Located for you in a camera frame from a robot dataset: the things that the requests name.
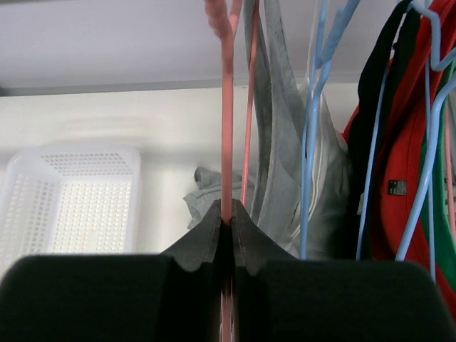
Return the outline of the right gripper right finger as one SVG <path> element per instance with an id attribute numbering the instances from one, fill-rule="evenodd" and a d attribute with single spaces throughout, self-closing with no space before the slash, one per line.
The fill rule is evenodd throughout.
<path id="1" fill-rule="evenodd" d="M 300 261 L 232 205 L 237 341 L 453 341 L 441 293 L 419 266 Z"/>

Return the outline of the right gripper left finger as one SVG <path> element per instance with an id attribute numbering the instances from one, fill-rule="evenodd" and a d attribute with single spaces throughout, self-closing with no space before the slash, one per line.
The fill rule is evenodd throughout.
<path id="1" fill-rule="evenodd" d="M 1 281 L 3 341 L 209 341 L 218 333 L 220 203 L 161 254 L 19 259 Z"/>

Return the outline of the white tank top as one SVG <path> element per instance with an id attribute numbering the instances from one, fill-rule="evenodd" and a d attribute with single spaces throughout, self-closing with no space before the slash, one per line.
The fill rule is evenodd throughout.
<path id="1" fill-rule="evenodd" d="M 291 138 L 288 151 L 291 153 L 291 180 L 294 188 L 289 194 L 294 196 L 294 201 L 291 222 L 284 234 L 284 249 L 296 258 L 300 254 L 301 231 L 301 139 L 306 109 L 312 104 L 309 93 L 316 86 L 317 72 L 311 72 L 318 37 L 316 27 L 317 25 L 314 24 L 311 29 L 306 54 L 306 76 L 302 84 L 296 88 L 298 102 L 289 111 L 293 130 L 285 134 L 287 138 Z M 334 128 L 324 94 L 321 94 L 318 109 L 306 236 L 306 258 L 311 260 L 334 259 L 337 255 L 351 175 L 347 144 Z"/>

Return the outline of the grey tank top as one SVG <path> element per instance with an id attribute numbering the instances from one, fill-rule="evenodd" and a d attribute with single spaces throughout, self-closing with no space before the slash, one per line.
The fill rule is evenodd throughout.
<path id="1" fill-rule="evenodd" d="M 251 220 L 280 247 L 299 255 L 301 139 L 305 105 L 286 49 L 278 1 L 265 1 L 258 24 L 254 104 L 259 158 L 248 182 Z"/>

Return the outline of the light blue hanger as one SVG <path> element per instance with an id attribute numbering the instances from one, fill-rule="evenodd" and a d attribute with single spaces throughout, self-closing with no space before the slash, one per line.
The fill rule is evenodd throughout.
<path id="1" fill-rule="evenodd" d="M 325 34 L 325 25 L 328 12 L 328 2 L 322 1 L 316 22 L 316 39 L 311 54 L 309 71 L 309 88 L 306 99 L 304 131 L 302 135 L 301 154 L 301 230 L 299 258 L 307 259 L 307 237 L 309 230 L 309 208 L 312 192 L 312 172 L 316 145 L 317 125 L 319 119 L 320 99 L 323 88 L 331 72 L 333 55 L 339 42 L 349 25 L 360 1 L 347 1 L 340 7 L 328 35 Z"/>

